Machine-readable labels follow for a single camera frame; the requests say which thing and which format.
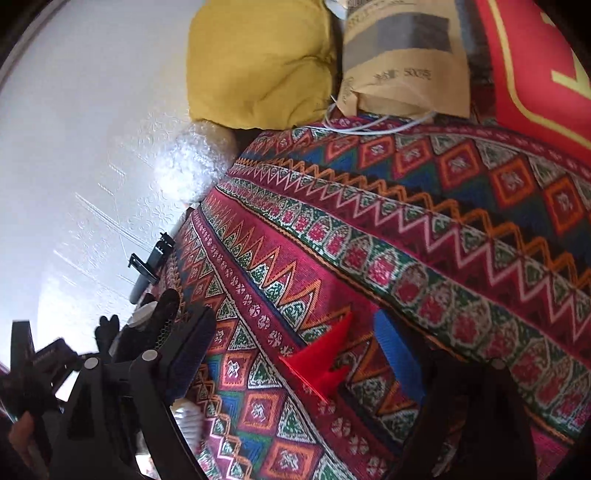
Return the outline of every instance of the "red plastic piece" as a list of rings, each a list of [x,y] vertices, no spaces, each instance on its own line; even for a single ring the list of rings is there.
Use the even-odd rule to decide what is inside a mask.
[[[350,367],[341,367],[331,371],[339,351],[343,348],[353,316],[348,313],[336,325],[311,345],[295,355],[281,357],[291,372],[308,385],[322,400],[336,391],[339,384],[349,373]]]

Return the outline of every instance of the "white plastic part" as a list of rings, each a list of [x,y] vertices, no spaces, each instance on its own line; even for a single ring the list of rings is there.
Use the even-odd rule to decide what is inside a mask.
[[[129,317],[129,320],[127,320],[127,326],[137,327],[147,322],[154,313],[154,309],[156,308],[157,304],[157,301],[151,301],[150,303],[141,306],[139,309],[133,312],[131,317]]]
[[[187,445],[193,454],[197,453],[199,442],[203,437],[204,417],[201,409],[186,398],[176,400],[170,409]]]

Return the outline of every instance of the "black plastic part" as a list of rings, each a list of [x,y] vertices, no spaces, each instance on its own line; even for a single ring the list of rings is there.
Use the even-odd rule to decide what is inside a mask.
[[[185,396],[215,332],[215,313],[201,304],[193,307],[188,322],[174,326],[160,348],[158,363],[159,390],[167,404]]]
[[[131,254],[129,258],[128,267],[134,267],[140,275],[148,279],[152,285],[156,285],[160,281],[160,277],[152,270],[149,264],[142,262],[136,254]]]
[[[164,480],[207,480],[152,380],[157,360],[139,356],[129,369],[131,391],[146,445]]]
[[[130,267],[133,265],[139,272],[139,277],[129,295],[129,302],[131,304],[136,305],[138,303],[149,283],[152,285],[158,283],[160,279],[158,275],[156,275],[156,272],[162,265],[164,265],[173,249],[174,240],[169,234],[161,233],[160,240],[158,240],[152,249],[146,263],[142,262],[136,254],[131,255],[128,266]]]
[[[93,369],[81,370],[70,394],[49,468],[52,480],[144,480],[128,442],[121,441],[116,407],[116,391],[103,388],[98,359]]]

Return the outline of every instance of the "white cable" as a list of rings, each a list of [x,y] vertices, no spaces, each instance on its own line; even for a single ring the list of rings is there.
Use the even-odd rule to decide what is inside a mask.
[[[333,129],[336,132],[339,133],[343,133],[343,134],[347,134],[347,133],[351,133],[351,132],[358,132],[361,130],[367,130],[370,127],[375,127],[376,125],[379,125],[380,123],[386,121],[388,118],[390,118],[388,115],[385,115],[381,118],[378,118],[377,120],[374,120],[373,122],[371,122],[370,124],[366,124],[366,125],[358,125],[356,127],[351,127],[351,128],[338,128],[335,127],[334,125],[331,125],[330,123],[330,115],[332,114],[333,110],[336,107],[336,103],[331,104],[327,109],[326,112],[324,113],[324,119],[322,120],[322,125],[324,125],[325,128],[328,129]]]
[[[327,114],[330,112],[332,112],[332,110],[334,110],[335,108],[335,104],[333,103],[328,109],[327,109]],[[400,127],[396,127],[396,128],[391,128],[389,130],[367,130],[368,127],[374,127],[375,125],[378,125],[380,123],[382,123],[384,120],[387,120],[389,117],[382,117],[376,121],[371,122],[370,124],[367,125],[360,125],[358,127],[351,127],[351,128],[334,128],[332,127],[330,124],[326,124],[325,121],[323,120],[322,124],[324,125],[323,127],[314,127],[312,125],[309,125],[309,128],[312,128],[314,130],[319,130],[321,132],[335,132],[338,134],[345,134],[345,135],[388,135],[388,134],[397,134],[400,132],[404,132],[405,130],[408,130],[412,127],[416,127],[417,125],[422,124],[423,122],[426,122],[428,120],[430,120],[431,118],[433,118],[435,115],[437,115],[437,112],[429,112],[427,115],[422,116],[421,118],[418,118],[416,120],[413,120],[407,124],[401,125]]]
[[[411,85],[406,85],[406,87],[412,90],[415,95],[421,97],[423,101],[427,100],[427,98],[421,92],[416,91]],[[379,125],[380,123],[389,119],[389,115],[378,118],[377,120],[374,120],[373,122],[370,122],[366,125],[358,125],[357,127],[351,128],[336,128],[330,123],[329,118],[336,107],[336,99],[332,95],[330,97],[332,98],[333,103],[329,105],[329,107],[326,109],[326,112],[324,113],[324,118],[322,119],[322,127],[310,126],[309,128],[313,128],[314,130],[319,130],[323,132],[335,132],[344,135],[388,135],[397,134],[400,132],[404,132],[405,130],[409,130],[410,128],[416,127],[417,125],[420,125],[423,122],[426,122],[433,118],[435,115],[437,115],[437,112],[431,111],[427,115],[422,116],[421,118],[412,120],[407,124],[401,125],[400,127],[391,128],[389,130],[369,130],[369,128],[375,127],[376,125]]]

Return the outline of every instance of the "bubble wrap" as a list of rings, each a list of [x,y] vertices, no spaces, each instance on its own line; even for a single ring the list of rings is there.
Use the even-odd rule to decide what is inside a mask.
[[[232,130],[207,120],[196,121],[158,155],[156,180],[170,199],[186,204],[201,202],[237,155]]]

